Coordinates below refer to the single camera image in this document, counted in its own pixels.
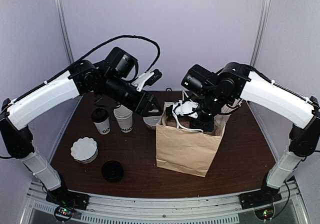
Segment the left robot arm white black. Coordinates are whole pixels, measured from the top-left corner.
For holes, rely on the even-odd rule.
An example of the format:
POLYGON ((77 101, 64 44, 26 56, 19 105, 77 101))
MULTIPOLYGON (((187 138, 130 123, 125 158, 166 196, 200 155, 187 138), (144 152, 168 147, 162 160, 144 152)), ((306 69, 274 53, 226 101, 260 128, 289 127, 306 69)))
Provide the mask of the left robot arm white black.
POLYGON ((78 61, 52 79, 23 96, 2 104, 0 133, 8 154, 21 162, 46 187, 47 193, 61 206, 72 202, 63 177, 52 168, 33 146, 30 121, 61 103, 93 92, 105 95, 140 116, 151 116, 151 111, 162 111, 155 96, 143 88, 157 82, 162 73, 155 69, 132 80, 126 77, 138 68, 138 60, 119 47, 111 50, 102 61, 78 61))

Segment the brown paper bag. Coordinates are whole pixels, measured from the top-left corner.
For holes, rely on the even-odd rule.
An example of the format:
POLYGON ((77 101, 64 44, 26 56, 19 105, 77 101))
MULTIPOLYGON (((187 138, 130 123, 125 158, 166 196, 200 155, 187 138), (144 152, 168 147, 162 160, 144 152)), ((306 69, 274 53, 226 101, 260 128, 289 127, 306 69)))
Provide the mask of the brown paper bag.
POLYGON ((156 125, 156 166, 159 168, 205 177, 222 142, 229 116, 214 117, 214 130, 189 131, 177 128, 169 121, 167 109, 173 102, 165 102, 160 123, 156 125))

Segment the white paper coffee cup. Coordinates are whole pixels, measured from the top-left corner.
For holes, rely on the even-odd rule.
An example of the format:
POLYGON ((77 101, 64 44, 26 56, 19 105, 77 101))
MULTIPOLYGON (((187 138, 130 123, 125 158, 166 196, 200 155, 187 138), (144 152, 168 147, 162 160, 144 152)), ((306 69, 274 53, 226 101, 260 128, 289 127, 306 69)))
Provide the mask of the white paper coffee cup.
POLYGON ((107 118, 103 118, 103 119, 91 119, 96 127, 96 129, 98 130, 98 132, 102 135, 106 135, 110 132, 111 128, 110 128, 110 121, 109 121, 109 117, 107 118))

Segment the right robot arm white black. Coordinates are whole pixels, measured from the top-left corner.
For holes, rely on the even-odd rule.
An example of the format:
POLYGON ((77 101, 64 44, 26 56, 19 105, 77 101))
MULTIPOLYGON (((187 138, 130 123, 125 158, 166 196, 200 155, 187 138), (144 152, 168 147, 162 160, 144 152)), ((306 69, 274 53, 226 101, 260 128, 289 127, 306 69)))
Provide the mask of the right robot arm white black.
POLYGON ((198 107, 181 116, 196 116, 192 128, 202 129, 205 121, 222 114, 222 108, 236 100, 263 106, 292 122, 290 144, 273 168, 265 175, 260 190, 245 193, 245 198, 255 198, 259 204, 273 201, 280 187, 299 163, 316 151, 320 139, 320 105, 315 97, 300 96, 268 79, 254 67, 230 62, 218 72, 211 72, 195 64, 181 85, 199 97, 198 107))

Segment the black plastic cup lid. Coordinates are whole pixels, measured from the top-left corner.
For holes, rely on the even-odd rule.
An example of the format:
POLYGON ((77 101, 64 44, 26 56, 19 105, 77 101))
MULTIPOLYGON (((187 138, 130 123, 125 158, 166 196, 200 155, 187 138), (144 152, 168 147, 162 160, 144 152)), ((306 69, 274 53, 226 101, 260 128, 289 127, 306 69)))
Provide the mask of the black plastic cup lid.
POLYGON ((103 108, 97 108, 91 114, 91 120, 95 123, 104 122, 108 118, 109 118, 109 113, 107 110, 103 108))

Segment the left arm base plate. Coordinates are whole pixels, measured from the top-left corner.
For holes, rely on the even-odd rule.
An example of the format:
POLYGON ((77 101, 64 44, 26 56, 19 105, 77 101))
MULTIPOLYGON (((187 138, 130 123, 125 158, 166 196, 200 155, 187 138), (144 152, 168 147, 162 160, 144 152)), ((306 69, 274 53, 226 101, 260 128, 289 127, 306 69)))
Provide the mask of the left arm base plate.
POLYGON ((89 199, 90 197, 87 194, 71 192, 62 189, 48 191, 45 198, 47 202, 51 202, 73 210, 86 210, 89 199))

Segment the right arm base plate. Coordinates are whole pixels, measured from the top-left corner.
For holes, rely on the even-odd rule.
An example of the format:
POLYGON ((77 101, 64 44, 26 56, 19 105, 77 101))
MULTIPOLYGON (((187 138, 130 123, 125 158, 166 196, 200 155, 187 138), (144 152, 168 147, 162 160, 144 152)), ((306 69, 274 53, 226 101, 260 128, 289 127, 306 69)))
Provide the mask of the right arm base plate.
POLYGON ((271 205, 280 201, 282 196, 279 189, 263 187, 257 191, 239 194, 239 201, 243 210, 256 208, 264 205, 271 205))

